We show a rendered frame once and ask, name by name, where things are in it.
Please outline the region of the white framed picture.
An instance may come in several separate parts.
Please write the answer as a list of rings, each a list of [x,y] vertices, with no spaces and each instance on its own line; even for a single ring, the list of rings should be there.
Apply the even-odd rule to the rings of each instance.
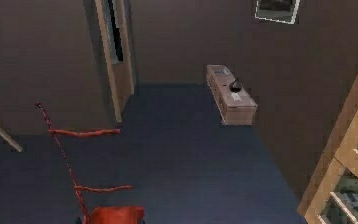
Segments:
[[[296,22],[300,0],[256,0],[254,17],[282,24]]]

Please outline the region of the wooden framed window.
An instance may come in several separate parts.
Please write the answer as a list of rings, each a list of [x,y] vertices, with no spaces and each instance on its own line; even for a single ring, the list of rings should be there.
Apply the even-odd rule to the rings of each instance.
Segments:
[[[358,74],[298,206],[307,224],[358,224],[355,203],[341,192],[358,187]]]

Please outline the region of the light wooden bar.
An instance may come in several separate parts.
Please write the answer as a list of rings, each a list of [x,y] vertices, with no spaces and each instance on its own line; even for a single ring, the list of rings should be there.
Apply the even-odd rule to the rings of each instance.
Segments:
[[[0,127],[0,137],[4,139],[11,147],[16,151],[22,152],[23,148],[6,132]]]

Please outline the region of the light wooden dresser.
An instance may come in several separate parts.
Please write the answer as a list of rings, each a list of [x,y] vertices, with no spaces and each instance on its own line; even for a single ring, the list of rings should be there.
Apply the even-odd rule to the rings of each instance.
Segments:
[[[234,74],[231,72],[230,76],[222,76],[215,73],[217,69],[224,67],[227,66],[206,66],[207,84],[219,109],[222,123],[224,125],[252,125],[258,105],[244,88],[237,92],[241,101],[234,101],[231,96],[234,92],[229,90],[229,84],[236,79]]]

